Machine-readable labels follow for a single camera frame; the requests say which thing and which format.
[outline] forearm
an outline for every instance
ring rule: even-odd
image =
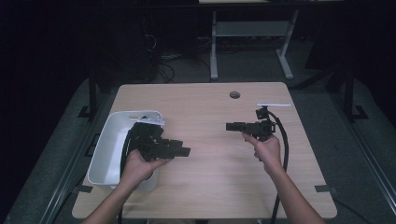
[[[115,188],[83,223],[112,223],[132,192],[124,188]]]
[[[273,171],[270,176],[291,223],[324,223],[282,168]]]

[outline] white plastic bin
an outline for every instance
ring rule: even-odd
[[[93,153],[88,180],[102,188],[114,189],[120,182],[120,158],[122,147],[128,131],[134,126],[138,118],[162,118],[158,111],[120,111],[111,114],[99,136]],[[150,191],[155,189],[158,182],[158,169],[152,176],[143,181],[137,189]]]

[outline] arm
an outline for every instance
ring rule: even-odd
[[[260,142],[253,136],[243,133],[243,137],[254,146],[254,156],[264,162],[264,170],[274,181],[277,193],[291,223],[324,223],[320,215],[308,203],[303,194],[282,167],[279,139],[271,136]]]
[[[112,223],[134,189],[143,180],[147,179],[155,169],[169,161],[158,159],[146,162],[140,155],[139,150],[133,150],[127,158],[120,183],[83,223]]]

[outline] table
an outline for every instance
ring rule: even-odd
[[[230,97],[238,91],[240,98]],[[326,185],[289,91],[283,83],[147,84],[121,86],[110,114],[117,111],[157,110],[166,122],[163,138],[184,142],[188,158],[175,158],[160,168],[152,192],[136,191],[123,207],[128,218],[266,218],[276,199],[276,188],[253,148],[241,133],[227,132],[227,122],[255,122],[258,102],[291,104],[269,107],[289,136],[288,174],[322,217],[335,217]],[[80,192],[73,216],[86,217],[110,189],[91,186]],[[278,217],[285,217],[282,206]]]

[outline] black tool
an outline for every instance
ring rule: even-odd
[[[276,131],[276,123],[270,120],[270,113],[271,112],[268,111],[268,106],[263,106],[261,109],[256,110],[257,119],[262,119],[262,121],[255,123],[226,123],[225,129],[227,131],[248,133],[263,142]]]
[[[188,157],[191,149],[183,147],[182,141],[162,139],[163,128],[160,125],[137,122],[128,131],[121,155],[121,168],[128,154],[135,149],[140,151],[145,161]]]

